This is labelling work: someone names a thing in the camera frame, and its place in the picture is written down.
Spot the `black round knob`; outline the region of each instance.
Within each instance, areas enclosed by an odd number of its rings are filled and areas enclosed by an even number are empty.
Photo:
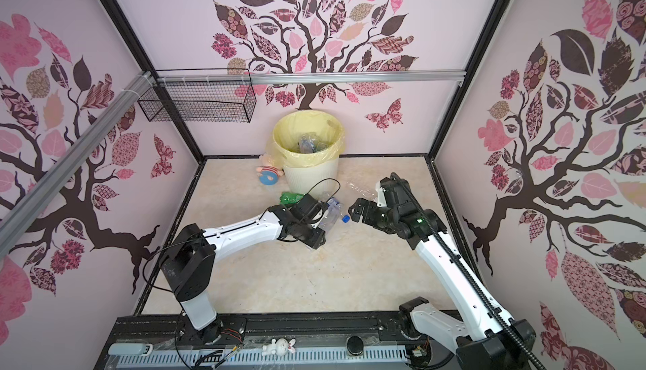
[[[359,356],[363,354],[363,341],[358,336],[351,336],[346,343],[346,348],[350,356]]]

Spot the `trash can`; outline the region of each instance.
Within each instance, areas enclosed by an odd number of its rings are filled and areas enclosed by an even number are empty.
[[[315,133],[328,147],[311,154],[297,152],[299,139],[307,133]],[[307,193],[319,180],[336,178],[338,156],[345,148],[343,125],[334,116],[314,110],[297,111],[280,119],[267,142],[268,154],[277,168],[282,167],[289,189],[298,194]],[[328,180],[311,194],[318,197],[337,186]]]

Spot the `yellow trash bag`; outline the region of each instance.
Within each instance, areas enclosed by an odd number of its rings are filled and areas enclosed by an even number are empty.
[[[298,140],[306,133],[316,133],[319,140],[329,146],[317,153],[295,152]],[[280,119],[267,142],[267,153],[278,169],[285,166],[304,168],[323,164],[337,158],[345,148],[346,131],[341,122],[329,113],[315,110],[297,111]]]

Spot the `black mesh basket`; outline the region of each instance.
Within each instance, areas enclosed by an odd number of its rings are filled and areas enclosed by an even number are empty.
[[[141,96],[139,106],[150,122],[251,122],[256,94],[249,70],[223,70],[229,75],[160,78]]]

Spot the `wallpaper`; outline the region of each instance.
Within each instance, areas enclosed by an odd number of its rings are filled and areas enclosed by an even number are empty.
[[[97,0],[2,1],[5,215],[138,68]],[[163,241],[195,168],[171,123],[148,123],[136,104],[122,116],[0,264],[4,366],[94,365],[116,317],[132,313],[142,266]],[[44,335],[59,342],[43,346]],[[34,345],[41,355],[29,354]]]
[[[645,15],[516,0],[439,156],[487,285],[550,369],[643,366]]]
[[[462,69],[494,0],[158,1],[165,11],[119,0],[155,66],[263,75]],[[341,120],[348,153],[422,153],[455,84],[254,85],[251,123],[188,125],[205,154],[257,154],[281,116],[313,108]],[[234,92],[242,100],[247,88]]]

